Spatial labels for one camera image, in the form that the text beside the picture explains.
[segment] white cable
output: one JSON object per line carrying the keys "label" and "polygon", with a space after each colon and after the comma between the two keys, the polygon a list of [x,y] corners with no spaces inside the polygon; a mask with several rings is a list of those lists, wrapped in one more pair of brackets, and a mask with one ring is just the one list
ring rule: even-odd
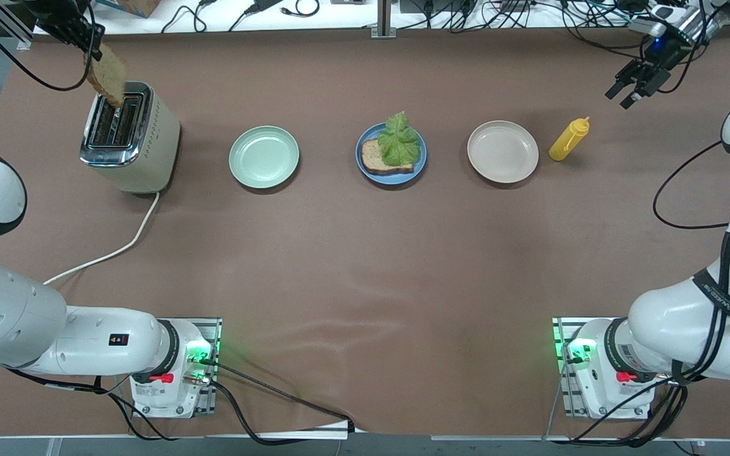
{"label": "white cable", "polygon": [[55,280],[58,280],[59,278],[66,277],[69,274],[74,274],[75,272],[78,272],[81,269],[89,268],[89,266],[91,266],[91,265],[96,265],[97,263],[105,262],[105,260],[109,260],[110,258],[116,257],[119,254],[121,254],[122,252],[127,251],[127,249],[131,248],[131,246],[133,246],[134,243],[137,242],[137,239],[139,239],[140,234],[143,233],[145,224],[148,222],[148,219],[150,219],[151,214],[154,212],[154,209],[157,208],[157,203],[159,202],[159,200],[160,200],[160,193],[159,193],[159,191],[157,191],[156,196],[154,196],[154,202],[151,203],[151,207],[148,208],[148,213],[145,214],[145,218],[143,219],[143,222],[140,223],[139,230],[137,230],[137,234],[134,235],[134,239],[132,239],[130,243],[127,243],[126,245],[121,246],[121,248],[111,252],[109,255],[101,256],[97,260],[92,260],[92,262],[89,262],[89,263],[83,263],[83,265],[79,265],[78,267],[72,268],[69,271],[61,272],[61,274],[58,274],[57,276],[44,282],[44,285],[49,285],[50,283],[55,282]]}

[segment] bread slice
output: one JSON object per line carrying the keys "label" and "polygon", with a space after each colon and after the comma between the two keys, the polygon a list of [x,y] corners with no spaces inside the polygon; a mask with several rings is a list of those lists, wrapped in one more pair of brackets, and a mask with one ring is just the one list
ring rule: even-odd
{"label": "bread slice", "polygon": [[362,143],[362,149],[359,151],[362,156],[362,164],[365,170],[371,174],[407,174],[413,172],[413,164],[404,165],[403,167],[391,167],[382,161],[382,148],[379,147],[379,141],[376,139],[368,139]]}
{"label": "bread slice", "polygon": [[103,57],[92,59],[89,75],[86,77],[96,92],[104,96],[111,106],[122,107],[125,100],[125,81],[128,79],[128,68],[125,62],[105,44],[101,44]]}

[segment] lettuce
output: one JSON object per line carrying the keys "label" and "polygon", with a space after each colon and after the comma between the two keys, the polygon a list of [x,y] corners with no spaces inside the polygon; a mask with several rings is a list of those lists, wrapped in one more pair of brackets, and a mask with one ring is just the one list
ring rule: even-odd
{"label": "lettuce", "polygon": [[418,147],[418,135],[407,126],[405,112],[390,116],[385,127],[385,131],[379,133],[377,139],[382,149],[382,161],[391,167],[415,163],[421,150]]}

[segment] mustard bottle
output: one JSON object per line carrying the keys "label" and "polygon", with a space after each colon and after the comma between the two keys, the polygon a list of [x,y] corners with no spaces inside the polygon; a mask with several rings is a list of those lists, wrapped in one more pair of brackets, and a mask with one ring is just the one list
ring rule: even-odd
{"label": "mustard bottle", "polygon": [[585,117],[570,122],[568,128],[565,128],[565,131],[562,132],[559,139],[551,146],[548,155],[555,161],[562,162],[571,150],[576,147],[576,144],[579,144],[579,141],[585,138],[585,135],[591,129],[590,120],[591,118]]}

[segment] gray floor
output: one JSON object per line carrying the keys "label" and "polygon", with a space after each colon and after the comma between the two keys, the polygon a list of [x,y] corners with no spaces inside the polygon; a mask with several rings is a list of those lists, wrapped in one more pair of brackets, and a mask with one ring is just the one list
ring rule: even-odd
{"label": "gray floor", "polygon": [[[15,40],[5,40],[8,49],[15,49]],[[8,76],[11,64],[0,52],[0,92]],[[48,452],[49,439],[23,438],[0,439],[0,456],[218,456],[239,454],[244,456],[334,456],[336,441],[311,441],[284,447],[262,447],[248,439],[184,439],[175,442],[145,442],[134,438],[67,438],[55,439],[54,452]],[[339,456],[482,456],[482,455],[526,455],[526,456],[596,456],[624,455],[682,456],[678,448],[669,442],[653,442],[644,448],[584,448],[556,445],[540,441],[432,441],[429,436],[384,436],[376,434],[355,434],[340,444]],[[706,455],[730,455],[730,442],[708,442]]]}

